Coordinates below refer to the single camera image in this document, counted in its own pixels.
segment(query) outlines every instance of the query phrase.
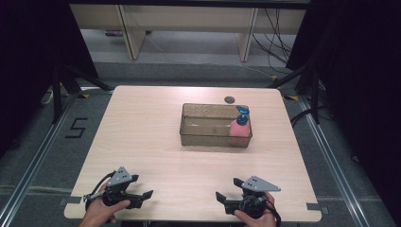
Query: hand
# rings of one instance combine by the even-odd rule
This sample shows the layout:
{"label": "hand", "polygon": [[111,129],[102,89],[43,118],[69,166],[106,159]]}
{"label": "hand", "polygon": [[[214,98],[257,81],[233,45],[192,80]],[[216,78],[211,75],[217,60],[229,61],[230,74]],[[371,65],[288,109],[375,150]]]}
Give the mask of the hand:
{"label": "hand", "polygon": [[[106,185],[107,182],[100,187],[99,191],[105,189]],[[115,205],[107,206],[103,203],[101,197],[98,197],[89,205],[79,227],[100,227],[106,223],[108,219],[110,219],[111,223],[115,224],[116,219],[114,213],[126,208],[130,203],[130,201],[121,201]]]}
{"label": "hand", "polygon": [[[266,192],[266,198],[268,198],[269,201],[268,207],[274,208],[274,197],[269,192]],[[234,214],[237,218],[242,220],[247,227],[276,227],[275,217],[268,209],[265,209],[263,216],[258,219],[253,219],[240,210],[235,210]]]}

